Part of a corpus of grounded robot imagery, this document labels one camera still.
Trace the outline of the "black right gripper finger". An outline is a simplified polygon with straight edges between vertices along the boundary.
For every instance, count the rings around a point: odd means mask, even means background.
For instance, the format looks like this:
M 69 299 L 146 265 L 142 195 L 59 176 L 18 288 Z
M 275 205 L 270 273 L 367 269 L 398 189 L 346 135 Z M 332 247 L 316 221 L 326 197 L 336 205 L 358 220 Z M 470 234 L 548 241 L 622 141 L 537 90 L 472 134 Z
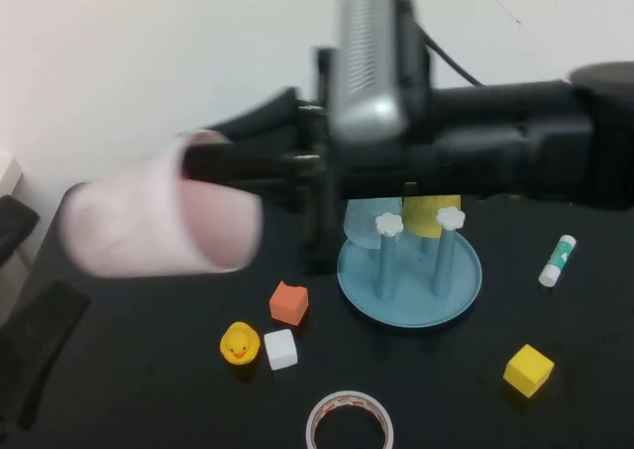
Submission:
M 217 184 L 296 181 L 292 163 L 280 158 L 249 155 L 227 144 L 189 146 L 183 156 L 182 169 L 187 178 Z
M 214 124 L 212 130 L 232 141 L 243 141 L 293 125 L 298 115 L 297 89 L 287 87 L 267 103 L 240 116 Z

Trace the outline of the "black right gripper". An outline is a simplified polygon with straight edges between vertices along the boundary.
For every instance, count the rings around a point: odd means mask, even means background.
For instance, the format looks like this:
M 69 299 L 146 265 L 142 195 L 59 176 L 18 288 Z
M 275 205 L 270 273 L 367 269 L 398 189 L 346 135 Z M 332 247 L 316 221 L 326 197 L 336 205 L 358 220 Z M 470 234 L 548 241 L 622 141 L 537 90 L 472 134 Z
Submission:
M 439 196 L 449 191 L 489 196 L 512 189 L 510 180 L 492 171 L 519 159 L 508 130 L 488 120 L 470 120 L 455 91 L 433 92 L 430 67 L 425 47 L 416 48 L 397 66 L 398 95 L 421 112 L 407 118 L 404 134 L 395 139 L 345 144 L 324 117 L 306 127 L 319 155 L 315 186 L 304 202 L 302 265 L 307 274 L 335 270 L 336 248 L 343 241 L 344 199 Z

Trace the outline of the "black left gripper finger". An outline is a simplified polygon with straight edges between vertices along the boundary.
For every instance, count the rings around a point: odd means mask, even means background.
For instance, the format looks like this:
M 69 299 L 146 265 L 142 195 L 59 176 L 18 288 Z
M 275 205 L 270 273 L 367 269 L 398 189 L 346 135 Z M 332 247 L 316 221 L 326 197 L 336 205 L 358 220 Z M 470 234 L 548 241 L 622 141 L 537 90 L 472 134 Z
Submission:
M 0 198 L 0 265 L 14 255 L 40 221 L 39 214 L 11 195 Z
M 90 297 L 55 282 L 1 326 L 1 420 L 28 431 L 34 425 L 53 365 Z

